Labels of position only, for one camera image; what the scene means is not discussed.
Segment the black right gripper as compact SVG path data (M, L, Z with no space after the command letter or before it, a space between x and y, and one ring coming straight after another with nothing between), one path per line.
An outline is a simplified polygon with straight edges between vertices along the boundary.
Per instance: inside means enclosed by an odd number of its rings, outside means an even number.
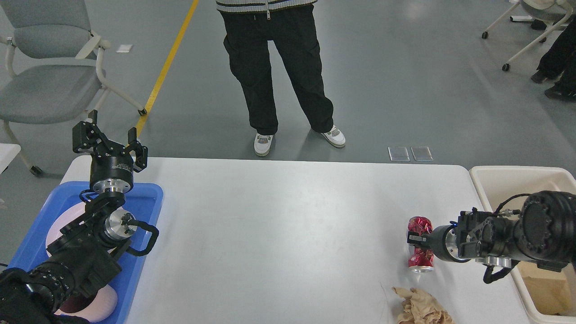
M436 227L432 233L407 232L407 243L420 249L431 249L434 256L446 262L459 262L458 246L455 242L455 226Z

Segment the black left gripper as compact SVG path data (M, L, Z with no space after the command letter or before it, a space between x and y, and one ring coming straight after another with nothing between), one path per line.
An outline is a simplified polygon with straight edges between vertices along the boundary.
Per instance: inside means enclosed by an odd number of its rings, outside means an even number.
M109 140L98 128L97 117L98 111L93 109L86 120L74 126L72 151L91 154L90 189L93 192L129 192L133 187L133 172L141 172L148 166L148 147L140 143L135 127L127 133L126 148Z

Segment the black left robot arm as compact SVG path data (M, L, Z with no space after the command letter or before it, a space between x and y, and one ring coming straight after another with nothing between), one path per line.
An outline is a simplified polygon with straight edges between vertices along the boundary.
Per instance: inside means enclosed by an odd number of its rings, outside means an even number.
M51 243L49 259L31 271L10 267L1 273L3 324L86 324L81 317L55 315L70 297L92 297L121 273L124 253L151 252L159 230L119 210L134 186L133 174L147 166L148 148L128 131L128 145L109 140L97 126L94 109L72 130L73 151L92 156L89 188L80 193L85 211L67 223Z

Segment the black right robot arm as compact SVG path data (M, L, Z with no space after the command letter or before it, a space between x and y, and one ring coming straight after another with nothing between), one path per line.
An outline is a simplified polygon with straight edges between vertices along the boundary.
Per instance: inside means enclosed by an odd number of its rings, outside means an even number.
M521 209L504 206L500 203L495 212L462 211L457 221L434 230L411 219L407 243L446 262L482 263L486 284L506 277L520 262L557 272L575 263L573 193L527 193Z

